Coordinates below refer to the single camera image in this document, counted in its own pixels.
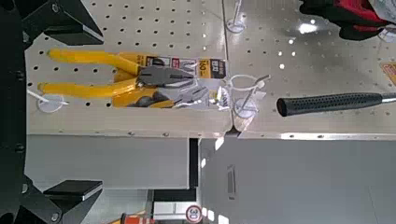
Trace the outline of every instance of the pliers jaw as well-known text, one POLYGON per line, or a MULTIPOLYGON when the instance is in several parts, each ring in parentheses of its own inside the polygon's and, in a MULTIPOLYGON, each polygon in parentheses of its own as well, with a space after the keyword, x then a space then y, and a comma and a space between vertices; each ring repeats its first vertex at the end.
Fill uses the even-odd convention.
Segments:
POLYGON ((142 68, 140 71, 137 83, 142 86, 173 89, 191 85, 194 78, 194 75, 180 69, 163 66, 148 66, 142 68))
POLYGON ((190 105, 195 105, 204 96, 207 95, 209 89, 207 87, 195 87, 187 92, 180 94, 175 102, 175 107, 186 107, 190 105))

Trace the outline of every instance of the black rubber grip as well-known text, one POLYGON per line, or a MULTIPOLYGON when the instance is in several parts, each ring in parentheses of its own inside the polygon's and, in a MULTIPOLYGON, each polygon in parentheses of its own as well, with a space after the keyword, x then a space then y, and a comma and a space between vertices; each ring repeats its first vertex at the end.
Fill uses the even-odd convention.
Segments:
POLYGON ((360 109, 382 103, 378 93, 347 93, 304 98, 280 98, 276 102, 282 117, 335 110, 360 109))

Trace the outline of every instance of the white pegboard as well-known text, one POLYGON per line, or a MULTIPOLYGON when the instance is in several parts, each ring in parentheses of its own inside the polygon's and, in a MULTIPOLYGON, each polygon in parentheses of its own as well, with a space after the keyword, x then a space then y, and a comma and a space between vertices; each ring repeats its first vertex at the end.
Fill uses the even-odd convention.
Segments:
MULTIPOLYGON (((108 52, 147 52, 188 58, 225 58, 220 0, 83 1, 104 34, 103 46, 73 47, 108 52)), ((41 35, 26 51, 28 89, 39 82, 104 85, 113 82, 113 67, 57 63, 46 52, 70 48, 41 35)), ((38 111, 28 97, 30 134, 218 137, 232 127, 230 111, 113 108, 111 99, 65 97, 70 105, 53 114, 38 111)))
MULTIPOLYGON (((396 104, 282 118, 279 97, 344 92, 394 92, 379 64, 394 62, 396 44, 378 38, 354 42, 338 36, 338 27, 320 17, 300 13, 301 1, 244 1, 240 20, 247 29, 228 33, 231 72, 255 77, 271 75, 267 96, 253 120, 235 116, 242 138, 396 139, 396 104), (317 30, 302 34, 302 24, 317 30)), ((234 0, 225 0, 225 17, 233 17, 234 0)), ((236 100, 242 95, 234 94, 236 100)))

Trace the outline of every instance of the yellow pliers handle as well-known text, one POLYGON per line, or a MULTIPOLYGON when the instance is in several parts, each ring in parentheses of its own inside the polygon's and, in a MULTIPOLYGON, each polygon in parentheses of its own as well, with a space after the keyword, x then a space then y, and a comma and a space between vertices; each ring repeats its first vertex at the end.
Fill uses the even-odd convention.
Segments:
POLYGON ((39 83, 44 94, 61 94, 80 98, 113 97, 136 89, 136 77, 106 86, 82 86, 75 83, 39 83))
POLYGON ((51 49, 48 55, 52 60, 63 63, 105 63, 134 76, 139 73, 139 64, 104 51, 51 49))

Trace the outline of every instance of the white wall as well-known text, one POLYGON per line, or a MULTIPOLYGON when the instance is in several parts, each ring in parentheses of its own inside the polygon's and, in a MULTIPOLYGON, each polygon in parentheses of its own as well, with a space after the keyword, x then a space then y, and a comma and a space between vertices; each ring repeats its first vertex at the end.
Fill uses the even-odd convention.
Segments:
POLYGON ((202 142, 203 206, 235 224, 396 223, 396 145, 226 138, 202 142), (235 165, 237 198, 226 172, 235 165))
POLYGON ((99 179, 111 189, 186 189, 188 139, 29 135, 25 173, 39 188, 99 179))

